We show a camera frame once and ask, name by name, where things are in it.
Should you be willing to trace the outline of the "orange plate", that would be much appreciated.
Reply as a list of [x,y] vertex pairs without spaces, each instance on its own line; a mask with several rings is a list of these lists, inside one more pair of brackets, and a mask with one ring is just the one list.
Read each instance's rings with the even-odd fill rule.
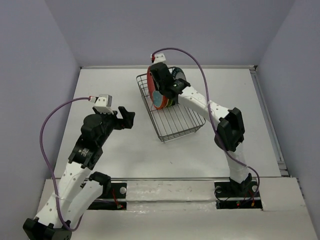
[[162,99],[162,107],[166,108],[169,102],[170,102],[170,99],[164,96]]

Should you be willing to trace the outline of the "lime green plate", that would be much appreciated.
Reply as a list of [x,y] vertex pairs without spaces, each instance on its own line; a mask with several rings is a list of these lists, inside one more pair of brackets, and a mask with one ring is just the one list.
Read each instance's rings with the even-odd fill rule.
[[175,104],[176,102],[173,99],[169,99],[166,107],[168,108],[168,107],[174,106]]

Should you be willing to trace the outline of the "red and teal plate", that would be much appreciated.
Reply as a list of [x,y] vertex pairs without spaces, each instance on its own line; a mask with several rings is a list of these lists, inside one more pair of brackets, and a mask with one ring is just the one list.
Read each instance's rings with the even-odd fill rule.
[[150,72],[150,67],[148,67],[148,69],[147,69],[146,76],[147,76],[148,92],[149,92],[149,96],[152,100],[152,103],[157,110],[162,109],[164,96],[158,90],[156,90],[154,79],[153,79],[151,72]]

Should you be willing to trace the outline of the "green rimmed white plate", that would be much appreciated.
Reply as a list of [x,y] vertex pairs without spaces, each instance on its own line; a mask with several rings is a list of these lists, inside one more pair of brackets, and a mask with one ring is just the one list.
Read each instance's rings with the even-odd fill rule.
[[171,75],[173,77],[173,81],[184,82],[186,81],[186,76],[183,70],[179,67],[174,67],[171,71]]

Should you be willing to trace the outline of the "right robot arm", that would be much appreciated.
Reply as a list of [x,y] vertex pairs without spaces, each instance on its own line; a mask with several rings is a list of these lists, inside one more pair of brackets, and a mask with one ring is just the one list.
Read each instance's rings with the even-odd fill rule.
[[246,193],[252,177],[243,153],[245,128],[242,112],[236,107],[229,109],[207,100],[187,82],[179,67],[170,70],[165,63],[158,62],[148,68],[147,77],[149,92],[157,108],[161,108],[163,99],[167,98],[213,123],[216,131],[214,141],[225,151],[230,190],[235,196]]

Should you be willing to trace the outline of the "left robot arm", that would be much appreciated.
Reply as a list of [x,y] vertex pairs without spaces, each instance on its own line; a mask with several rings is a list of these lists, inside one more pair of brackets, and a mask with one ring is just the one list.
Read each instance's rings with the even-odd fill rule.
[[81,134],[68,158],[63,176],[54,182],[54,191],[34,218],[27,218],[23,230],[30,240],[69,240],[83,214],[98,198],[111,191],[111,177],[93,171],[103,154],[102,147],[112,131],[131,129],[135,113],[120,106],[117,111],[86,116]]

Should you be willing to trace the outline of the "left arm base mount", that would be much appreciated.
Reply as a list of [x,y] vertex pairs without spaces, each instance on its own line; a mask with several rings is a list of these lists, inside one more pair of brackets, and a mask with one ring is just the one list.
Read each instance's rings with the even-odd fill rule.
[[102,195],[94,200],[88,210],[121,211],[127,208],[127,183],[112,182],[109,190],[103,190]]

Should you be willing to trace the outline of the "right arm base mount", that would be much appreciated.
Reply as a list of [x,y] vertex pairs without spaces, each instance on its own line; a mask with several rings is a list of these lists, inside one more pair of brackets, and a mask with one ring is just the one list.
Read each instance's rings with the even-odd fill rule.
[[231,189],[229,181],[218,181],[214,183],[214,196],[218,210],[235,209],[263,209],[260,193],[257,190],[257,182],[249,184],[248,190],[235,193]]

